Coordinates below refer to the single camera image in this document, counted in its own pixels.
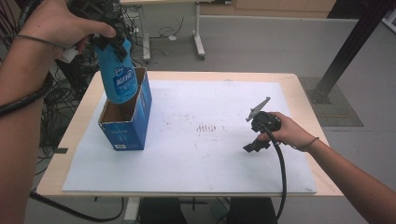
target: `cardboard box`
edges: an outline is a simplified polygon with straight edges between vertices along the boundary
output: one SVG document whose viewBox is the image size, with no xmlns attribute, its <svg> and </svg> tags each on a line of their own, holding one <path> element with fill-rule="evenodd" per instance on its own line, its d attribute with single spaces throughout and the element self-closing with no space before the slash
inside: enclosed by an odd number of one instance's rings
<svg viewBox="0 0 396 224">
<path fill-rule="evenodd" d="M 151 91 L 146 68 L 136 68 L 136 95 L 122 105 L 108 100 L 99 118 L 99 126 L 115 150 L 143 150 L 149 124 Z"/>
</svg>

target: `white paper sheet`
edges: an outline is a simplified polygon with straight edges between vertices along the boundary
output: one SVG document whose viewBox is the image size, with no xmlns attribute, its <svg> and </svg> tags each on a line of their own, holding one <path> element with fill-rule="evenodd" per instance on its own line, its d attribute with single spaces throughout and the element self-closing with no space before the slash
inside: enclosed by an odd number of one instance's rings
<svg viewBox="0 0 396 224">
<path fill-rule="evenodd" d="M 150 81 L 152 106 L 146 146 L 115 151 L 97 124 L 106 96 L 80 141 L 63 190 L 170 193 L 282 191 L 273 147 L 247 153 L 257 133 L 246 118 L 267 96 L 265 111 L 289 115 L 278 83 Z M 288 192 L 315 193 L 304 153 L 281 146 Z"/>
</svg>

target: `desk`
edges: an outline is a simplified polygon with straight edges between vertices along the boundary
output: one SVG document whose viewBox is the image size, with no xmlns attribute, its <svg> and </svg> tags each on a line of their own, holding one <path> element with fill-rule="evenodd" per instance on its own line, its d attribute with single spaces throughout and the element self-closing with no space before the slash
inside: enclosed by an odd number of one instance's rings
<svg viewBox="0 0 396 224">
<path fill-rule="evenodd" d="M 309 104 L 304 90 L 293 74 L 266 73 L 213 73 L 213 72 L 155 72 L 148 71 L 149 80 L 234 80 L 277 82 L 281 86 L 292 117 L 306 130 L 318 136 L 327 144 L 316 116 Z M 142 196 L 132 192 L 66 192 L 62 191 L 64 181 L 70 169 L 78 143 L 85 133 L 87 125 L 102 94 L 103 84 L 99 74 L 96 74 L 87 89 L 78 110 L 73 117 L 59 147 L 68 148 L 65 154 L 55 154 L 49 167 L 37 187 L 37 192 L 47 196 Z M 305 154 L 317 186 L 316 196 L 342 196 L 341 191 L 321 170 L 317 163 Z"/>
<path fill-rule="evenodd" d="M 200 1 L 205 0 L 120 0 L 122 5 L 125 6 L 134 6 L 137 8 L 139 17 L 140 17 L 140 26 L 143 34 L 143 60 L 148 62 L 151 58 L 150 56 L 150 48 L 149 48 L 149 34 L 146 31 L 145 24 L 145 13 L 144 7 L 145 4 L 167 4 L 167 3 L 194 3 L 195 4 L 195 29 L 192 32 L 192 36 L 195 41 L 195 46 L 198 51 L 198 55 L 204 60 L 205 59 L 205 51 L 204 46 L 202 45 L 201 36 L 199 34 L 199 15 L 200 15 Z"/>
</svg>

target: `gray floor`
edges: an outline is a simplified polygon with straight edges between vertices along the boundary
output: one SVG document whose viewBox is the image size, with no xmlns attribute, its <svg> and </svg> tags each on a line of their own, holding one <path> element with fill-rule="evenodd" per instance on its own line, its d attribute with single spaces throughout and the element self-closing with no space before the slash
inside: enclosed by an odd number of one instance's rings
<svg viewBox="0 0 396 224">
<path fill-rule="evenodd" d="M 185 20 L 176 41 L 152 39 L 148 70 L 274 72 L 321 77 L 356 21 L 202 17 L 206 57 L 201 61 Z M 337 85 L 364 127 L 323 128 L 332 147 L 360 168 L 396 189 L 396 34 L 382 23 L 345 71 Z M 56 198 L 94 217 L 119 212 L 120 199 Z M 189 204 L 189 223 L 217 223 L 209 205 Z M 90 223 L 30 201 L 25 223 Z M 121 218 L 111 223 L 121 223 Z M 288 198 L 279 223 L 366 223 L 344 197 Z"/>
</svg>

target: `wire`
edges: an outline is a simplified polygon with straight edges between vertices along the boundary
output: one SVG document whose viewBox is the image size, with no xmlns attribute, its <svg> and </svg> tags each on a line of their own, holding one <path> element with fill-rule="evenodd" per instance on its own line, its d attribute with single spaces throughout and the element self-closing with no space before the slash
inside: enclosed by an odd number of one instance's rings
<svg viewBox="0 0 396 224">
<path fill-rule="evenodd" d="M 265 125 L 262 125 L 262 126 L 263 126 L 265 132 L 270 137 L 272 143 L 274 144 L 277 156 L 279 157 L 280 171 L 281 171 L 281 174 L 282 174 L 282 199 L 280 201 L 279 210 L 277 211 L 277 214 L 276 214 L 276 220 L 279 220 L 280 216 L 282 215 L 283 207 L 285 206 L 286 196 L 288 194 L 285 160 L 283 159 L 282 151 L 280 150 L 279 144 L 276 141 L 274 135 L 271 133 L 271 131 L 268 130 L 267 127 L 265 127 Z"/>
<path fill-rule="evenodd" d="M 88 215 L 82 214 L 76 210 L 73 210 L 65 205 L 62 205 L 60 203 L 56 203 L 55 201 L 46 198 L 34 191 L 30 192 L 30 198 L 33 200 L 36 200 L 38 202 L 44 203 L 46 205 L 49 205 L 51 207 L 57 208 L 63 212 L 66 212 L 69 215 L 72 215 L 74 217 L 79 217 L 88 221 L 93 221 L 93 222 L 109 222 L 109 221 L 114 221 L 117 218 L 119 218 L 124 210 L 124 198 L 121 198 L 121 210 L 118 214 L 116 214 L 114 217 L 108 217 L 108 218 L 98 218 L 98 217 L 90 217 Z"/>
</svg>

